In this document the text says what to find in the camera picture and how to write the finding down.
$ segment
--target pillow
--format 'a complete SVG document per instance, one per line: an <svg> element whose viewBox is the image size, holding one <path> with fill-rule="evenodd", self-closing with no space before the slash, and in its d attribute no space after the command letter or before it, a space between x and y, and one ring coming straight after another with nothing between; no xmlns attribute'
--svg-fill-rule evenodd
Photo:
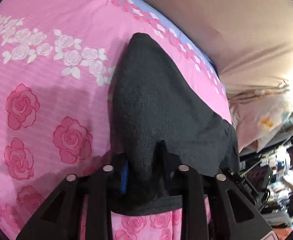
<svg viewBox="0 0 293 240"><path fill-rule="evenodd" d="M216 64L228 97L293 85L293 0L144 0Z"/></svg>

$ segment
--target dark gray cloth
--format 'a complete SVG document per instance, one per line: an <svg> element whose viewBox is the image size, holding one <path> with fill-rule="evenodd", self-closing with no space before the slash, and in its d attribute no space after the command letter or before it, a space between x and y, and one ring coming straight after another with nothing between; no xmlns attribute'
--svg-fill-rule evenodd
<svg viewBox="0 0 293 240"><path fill-rule="evenodd" d="M120 61L112 110L136 182L135 190L127 192L130 201L125 207L113 208L117 212L147 215L181 207L181 198L166 196L162 182L152 179L154 148L161 140L169 152L203 175L215 176L219 167L226 166L239 171L232 125L196 95L169 55L147 34L134 34Z"/></svg>

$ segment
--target floral bedding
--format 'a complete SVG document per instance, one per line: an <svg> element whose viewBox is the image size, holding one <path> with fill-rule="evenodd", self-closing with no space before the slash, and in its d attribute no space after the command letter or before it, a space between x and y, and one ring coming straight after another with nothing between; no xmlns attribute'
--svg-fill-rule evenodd
<svg viewBox="0 0 293 240"><path fill-rule="evenodd" d="M110 144L112 75L136 32L155 39L198 96L231 121L206 56L141 0L0 4L0 228L9 239L67 174L89 175L119 152ZM113 213L114 239L180 239L181 212ZM81 239L84 232L83 220Z"/></svg>

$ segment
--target bed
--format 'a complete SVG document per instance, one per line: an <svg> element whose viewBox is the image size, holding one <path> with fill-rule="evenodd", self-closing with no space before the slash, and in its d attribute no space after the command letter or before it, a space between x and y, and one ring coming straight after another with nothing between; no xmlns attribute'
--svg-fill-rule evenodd
<svg viewBox="0 0 293 240"><path fill-rule="evenodd" d="M10 240L66 175L89 175L120 152L110 144L112 76L138 32L157 41L196 94L231 123L209 58L142 0L1 2L0 228ZM112 227L115 240L178 240L181 210L112 214ZM84 230L82 223L81 239Z"/></svg>

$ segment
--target beige fabric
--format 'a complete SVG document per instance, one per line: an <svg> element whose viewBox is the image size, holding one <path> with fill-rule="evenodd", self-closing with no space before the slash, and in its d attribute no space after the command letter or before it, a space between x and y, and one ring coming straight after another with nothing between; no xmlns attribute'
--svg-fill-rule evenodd
<svg viewBox="0 0 293 240"><path fill-rule="evenodd" d="M259 152L293 112L293 87L283 84L273 89L255 89L229 99L229 104L239 152L244 147Z"/></svg>
<svg viewBox="0 0 293 240"><path fill-rule="evenodd" d="M228 97L293 85L292 0L144 0L217 65Z"/></svg>

